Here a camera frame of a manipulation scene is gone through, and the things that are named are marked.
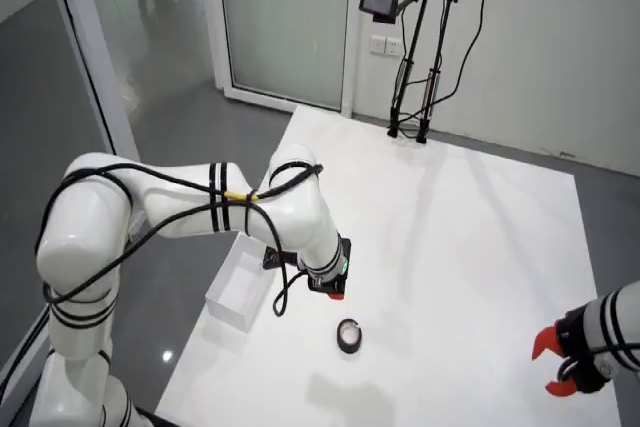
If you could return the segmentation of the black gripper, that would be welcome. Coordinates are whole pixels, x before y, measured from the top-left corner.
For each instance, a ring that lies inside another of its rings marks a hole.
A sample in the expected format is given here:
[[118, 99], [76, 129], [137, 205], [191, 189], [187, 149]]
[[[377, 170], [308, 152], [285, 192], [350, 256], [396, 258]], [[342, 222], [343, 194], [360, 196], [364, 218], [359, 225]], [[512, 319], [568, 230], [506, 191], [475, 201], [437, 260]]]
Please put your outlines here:
[[578, 392], [598, 392], [609, 381], [597, 369], [595, 357], [587, 343], [584, 328], [585, 306], [571, 310], [555, 325], [543, 328], [535, 337], [531, 359], [536, 360], [543, 352], [550, 351], [561, 356], [567, 363], [557, 373], [558, 381], [551, 381], [546, 391], [551, 395], [573, 395]]
[[351, 240], [338, 237], [339, 246], [334, 257], [324, 270], [308, 270], [308, 288], [313, 292], [328, 295], [332, 300], [342, 301], [350, 267]]

